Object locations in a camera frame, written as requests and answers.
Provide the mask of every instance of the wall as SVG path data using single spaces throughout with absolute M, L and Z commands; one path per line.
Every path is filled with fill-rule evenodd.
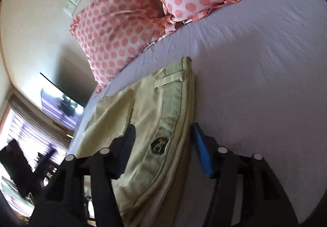
M 79 103 L 96 83 L 78 42 L 70 35 L 67 0 L 2 0 L 0 35 L 14 86 L 41 107 L 39 73 Z M 82 0 L 77 12 L 89 0 Z
M 2 48 L 1 48 L 1 37 L 0 37 L 0 53 L 1 52 L 2 52 Z M 6 70 L 4 69 L 2 56 L 0 55 L 0 119 L 6 108 L 6 97 L 9 92 L 9 88 L 10 88 L 10 81 L 7 77 Z

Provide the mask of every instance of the tv screen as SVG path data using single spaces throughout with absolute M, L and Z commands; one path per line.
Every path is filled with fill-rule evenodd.
M 42 73 L 42 111 L 68 129 L 75 131 L 84 108 L 64 94 Z

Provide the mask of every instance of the white screw cap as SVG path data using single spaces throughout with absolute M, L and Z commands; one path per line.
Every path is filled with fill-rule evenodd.
M 261 161 L 264 158 L 260 153 L 254 153 L 253 157 L 258 161 Z
M 109 148 L 102 148 L 102 149 L 100 150 L 100 153 L 103 154 L 103 155 L 105 155 L 105 154 L 108 154 L 109 151 L 110 151 Z
M 228 149 L 225 148 L 225 147 L 219 147 L 218 148 L 218 152 L 220 152 L 220 153 L 227 153 L 228 152 Z
M 68 161 L 68 162 L 72 161 L 73 159 L 75 159 L 75 156 L 73 154 L 69 154 L 65 158 L 65 160 Z

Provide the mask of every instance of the white bedsheet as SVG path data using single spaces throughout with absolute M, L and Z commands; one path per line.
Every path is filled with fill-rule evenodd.
M 182 27 L 93 94 L 70 153 L 100 98 L 183 56 L 193 59 L 203 131 L 237 154 L 261 153 L 305 220 L 327 187 L 325 0 L 243 0 Z M 192 150 L 175 226 L 202 226 L 214 183 Z

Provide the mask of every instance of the beige bag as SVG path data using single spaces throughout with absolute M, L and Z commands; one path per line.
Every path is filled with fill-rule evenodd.
M 195 79 L 190 64 L 190 58 L 183 58 L 103 98 L 85 128 L 78 158 L 109 146 L 128 124 L 136 128 L 125 173 L 112 181 L 125 226 L 149 227 L 154 222 L 170 226 L 173 222 L 187 170 L 188 128 L 194 115 Z M 164 215 L 166 208 L 169 215 Z

